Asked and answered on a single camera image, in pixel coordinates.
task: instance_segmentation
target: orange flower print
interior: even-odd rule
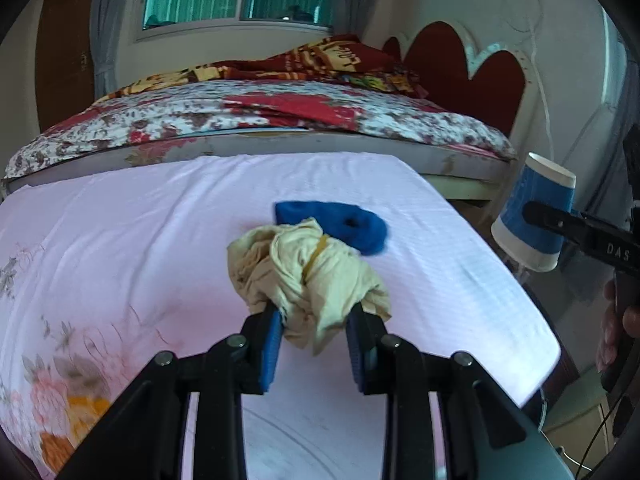
[[[110,404],[108,400],[89,397],[67,397],[67,400],[66,414],[71,424],[69,438],[73,446],[78,447]]]
[[[57,474],[71,457],[74,447],[67,437],[41,433],[40,450],[44,463]]]

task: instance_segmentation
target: crumpled towel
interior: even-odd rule
[[[387,227],[375,213],[339,202],[278,202],[276,224],[299,224],[315,218],[325,234],[338,238],[363,256],[373,256],[385,248]]]
[[[377,273],[345,243],[309,218],[298,225],[255,228],[227,248],[229,278],[252,314],[269,300],[280,309],[285,337],[314,355],[344,327],[354,304],[391,318],[388,292]]]

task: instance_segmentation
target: blue and white cup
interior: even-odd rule
[[[543,156],[529,153],[522,174],[491,226],[502,250],[535,272],[556,268],[563,237],[533,226],[522,217],[522,208],[535,200],[570,212],[574,202],[575,175]]]

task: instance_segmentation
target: wooden door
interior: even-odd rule
[[[94,101],[90,11],[91,0],[44,0],[35,61],[41,131],[81,112]]]

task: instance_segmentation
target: finger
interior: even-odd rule
[[[616,282],[609,280],[602,289],[602,295],[605,300],[613,301],[616,299]]]
[[[615,346],[610,346],[600,340],[598,345],[598,351],[596,352],[596,368],[599,372],[606,370],[613,364],[618,356],[618,349]]]
[[[630,306],[625,310],[625,315],[622,317],[622,324],[625,327],[626,333],[633,338],[640,337],[640,308],[636,306]]]
[[[602,335],[604,342],[609,346],[616,346],[622,332],[620,320],[616,316],[613,304],[611,303],[602,316]]]
[[[607,367],[604,364],[603,346],[604,342],[601,339],[598,343],[598,350],[596,351],[596,368],[599,372],[603,371]]]

